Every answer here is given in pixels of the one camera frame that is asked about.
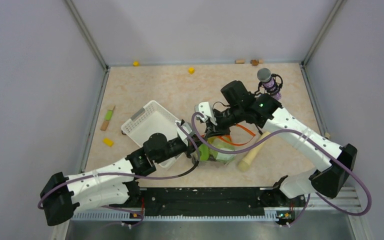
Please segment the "pale green cabbage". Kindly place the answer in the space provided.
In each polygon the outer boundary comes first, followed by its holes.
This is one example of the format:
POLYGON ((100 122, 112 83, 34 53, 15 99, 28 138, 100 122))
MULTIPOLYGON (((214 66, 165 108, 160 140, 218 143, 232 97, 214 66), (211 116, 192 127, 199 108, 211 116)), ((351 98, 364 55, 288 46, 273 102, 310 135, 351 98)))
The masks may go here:
MULTIPOLYGON (((217 137, 212 141, 211 145, 224 152, 232 152, 235 150, 235 147, 233 145, 228 144, 227 142, 224 142, 217 137)), ((217 162, 221 162, 224 164, 230 163, 236 157, 235 154, 222 153, 213 149, 210 149, 209 152, 217 162)))

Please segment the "green pepper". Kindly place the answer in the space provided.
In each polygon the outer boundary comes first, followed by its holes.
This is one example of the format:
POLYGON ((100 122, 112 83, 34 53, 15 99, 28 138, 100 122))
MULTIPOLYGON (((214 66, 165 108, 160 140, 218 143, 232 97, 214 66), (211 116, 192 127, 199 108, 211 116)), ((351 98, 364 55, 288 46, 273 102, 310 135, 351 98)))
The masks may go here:
POLYGON ((202 145, 199 146, 198 150, 199 150, 199 154, 200 154, 199 160, 201 162, 208 161, 209 158, 210 158, 210 149, 209 149, 209 147, 207 145, 205 145, 205 144, 202 144, 202 145))

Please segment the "clear zip bag orange zipper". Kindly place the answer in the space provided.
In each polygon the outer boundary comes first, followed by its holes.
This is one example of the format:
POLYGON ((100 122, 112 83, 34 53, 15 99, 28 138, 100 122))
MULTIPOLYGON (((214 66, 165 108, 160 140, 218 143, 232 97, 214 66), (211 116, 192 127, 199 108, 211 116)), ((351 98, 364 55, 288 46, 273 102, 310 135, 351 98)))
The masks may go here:
MULTIPOLYGON (((242 147, 247 145, 248 143, 251 142, 251 140, 254 139, 256 134, 246 128, 243 125, 237 124, 235 127, 242 129, 246 133, 248 133, 251 138, 244 143, 234 143, 232 140, 231 135, 222 135, 222 136, 214 136, 214 137, 209 137, 207 142, 212 145, 213 147, 216 147, 219 150, 223 151, 236 151, 238 147, 242 147)), ((204 163, 204 164, 213 164, 216 166, 225 166, 230 164, 235 158, 236 154, 226 154, 226 153, 220 153, 218 151, 215 151, 211 148, 209 148, 207 145, 202 144, 198 147, 200 157, 197 159, 197 154, 195 153, 193 155, 193 160, 195 162, 199 163, 204 163)))

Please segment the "white plastic basket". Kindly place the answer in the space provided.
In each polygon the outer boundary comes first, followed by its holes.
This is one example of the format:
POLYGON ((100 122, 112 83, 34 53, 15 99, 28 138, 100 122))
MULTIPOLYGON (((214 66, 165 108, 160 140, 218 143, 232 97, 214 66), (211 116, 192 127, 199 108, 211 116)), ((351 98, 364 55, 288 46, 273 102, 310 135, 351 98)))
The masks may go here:
POLYGON ((121 125, 120 129, 140 148, 153 134, 157 133, 166 137, 169 146, 178 138, 176 126, 178 120, 157 101, 151 100, 121 125))

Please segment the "microphone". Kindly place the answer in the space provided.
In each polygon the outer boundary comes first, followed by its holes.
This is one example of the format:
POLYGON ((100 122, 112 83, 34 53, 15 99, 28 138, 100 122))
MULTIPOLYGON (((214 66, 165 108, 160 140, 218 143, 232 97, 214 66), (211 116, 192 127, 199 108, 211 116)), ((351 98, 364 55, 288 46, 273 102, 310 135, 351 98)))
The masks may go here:
POLYGON ((255 96, 262 94, 261 88, 263 88, 263 92, 275 100, 279 101, 282 98, 281 89, 284 80, 279 74, 272 73, 268 68, 261 68, 257 71, 257 79, 259 84, 257 91, 254 92, 255 96))

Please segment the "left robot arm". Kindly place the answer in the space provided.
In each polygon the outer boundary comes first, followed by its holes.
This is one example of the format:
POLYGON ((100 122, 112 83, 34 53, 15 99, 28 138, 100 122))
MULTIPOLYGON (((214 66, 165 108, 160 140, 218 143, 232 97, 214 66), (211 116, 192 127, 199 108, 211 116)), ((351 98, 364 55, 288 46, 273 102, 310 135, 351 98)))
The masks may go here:
POLYGON ((201 144, 196 135, 169 140, 154 133, 141 148, 105 167, 74 175, 53 174, 39 194, 37 207, 44 212, 48 226, 103 206, 134 207, 141 198, 137 179, 152 179, 156 164, 181 154, 190 157, 201 144))

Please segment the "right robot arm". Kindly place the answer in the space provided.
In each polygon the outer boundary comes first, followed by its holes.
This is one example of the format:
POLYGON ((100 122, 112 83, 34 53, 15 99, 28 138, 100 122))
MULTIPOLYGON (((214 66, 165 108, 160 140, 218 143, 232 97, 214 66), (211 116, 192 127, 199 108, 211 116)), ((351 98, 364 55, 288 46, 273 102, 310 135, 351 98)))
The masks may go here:
POLYGON ((279 206, 287 206, 293 198, 319 193, 335 198, 357 156, 357 149, 350 143, 341 146, 319 135, 297 120, 282 104, 267 93, 252 93, 239 80, 221 89, 227 101, 223 111, 213 109, 209 102, 195 106, 196 117, 206 123, 205 137, 228 134, 230 128, 241 122, 256 125, 271 134, 277 134, 286 143, 301 152, 313 164, 314 169, 297 175, 283 177, 274 187, 273 200, 279 206))

